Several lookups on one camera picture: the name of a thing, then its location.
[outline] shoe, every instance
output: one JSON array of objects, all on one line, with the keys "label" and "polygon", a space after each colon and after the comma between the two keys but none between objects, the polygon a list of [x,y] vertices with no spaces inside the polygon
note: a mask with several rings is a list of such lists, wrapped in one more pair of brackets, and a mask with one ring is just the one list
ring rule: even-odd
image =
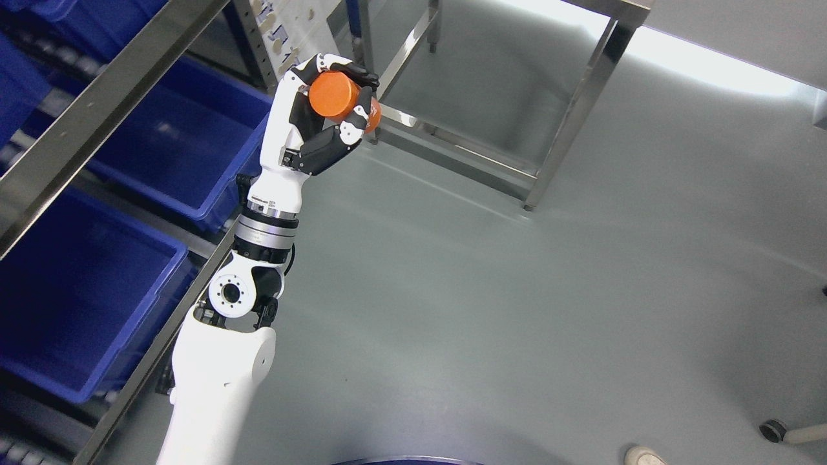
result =
[{"label": "shoe", "polygon": [[634,446],[626,451],[624,465],[668,465],[666,460],[657,455],[655,451],[644,446]]}]

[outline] caster wheel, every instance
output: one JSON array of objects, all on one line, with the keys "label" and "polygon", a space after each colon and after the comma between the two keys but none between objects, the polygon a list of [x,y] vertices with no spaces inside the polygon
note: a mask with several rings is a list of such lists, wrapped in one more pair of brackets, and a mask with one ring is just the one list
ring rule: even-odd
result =
[{"label": "caster wheel", "polygon": [[786,434],[786,426],[777,419],[768,419],[758,427],[758,430],[771,443],[780,443]]}]

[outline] orange cup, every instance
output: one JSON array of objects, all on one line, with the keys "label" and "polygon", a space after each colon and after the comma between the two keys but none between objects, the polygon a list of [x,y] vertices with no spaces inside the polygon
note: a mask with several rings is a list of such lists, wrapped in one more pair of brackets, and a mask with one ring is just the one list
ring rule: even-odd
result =
[{"label": "orange cup", "polygon": [[[346,74],[339,71],[325,71],[310,85],[308,96],[313,110],[325,118],[337,123],[356,106],[359,98],[359,86],[351,81]],[[372,132],[379,125],[382,112],[379,102],[370,99],[370,114],[368,115],[365,132]]]}]

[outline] robotic arm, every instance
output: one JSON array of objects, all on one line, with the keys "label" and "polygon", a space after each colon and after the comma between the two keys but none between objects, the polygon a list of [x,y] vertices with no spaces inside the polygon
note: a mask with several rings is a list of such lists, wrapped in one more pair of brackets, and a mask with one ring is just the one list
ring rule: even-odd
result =
[{"label": "robotic arm", "polygon": [[[344,121],[323,130],[308,89],[326,71],[341,71],[361,91]],[[359,145],[378,85],[375,74],[330,54],[291,68],[279,82],[261,146],[261,175],[237,180],[243,211],[230,261],[213,276],[207,298],[190,309],[175,343],[174,409],[159,465],[231,462],[253,395],[275,355],[270,325],[284,292],[302,185]],[[258,315],[254,332],[226,329],[227,319],[250,312]]]}]

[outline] blue storage bin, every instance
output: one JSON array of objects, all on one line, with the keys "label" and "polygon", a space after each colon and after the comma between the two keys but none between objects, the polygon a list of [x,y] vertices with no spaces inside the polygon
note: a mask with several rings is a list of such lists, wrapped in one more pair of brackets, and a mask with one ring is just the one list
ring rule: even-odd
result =
[{"label": "blue storage bin", "polygon": [[270,98],[182,58],[87,167],[217,231],[238,205],[235,177],[261,171]]},{"label": "blue storage bin", "polygon": [[165,4],[166,0],[42,0],[29,9],[80,50],[108,61]]},{"label": "blue storage bin", "polygon": [[0,0],[0,7],[5,7],[7,10],[12,12],[19,12],[25,7],[29,7],[33,3],[37,3],[40,0]]},{"label": "blue storage bin", "polygon": [[71,402],[117,389],[194,274],[183,243],[68,189],[0,261],[0,365]]},{"label": "blue storage bin", "polygon": [[21,127],[51,87],[35,66],[0,34],[0,146]]}]

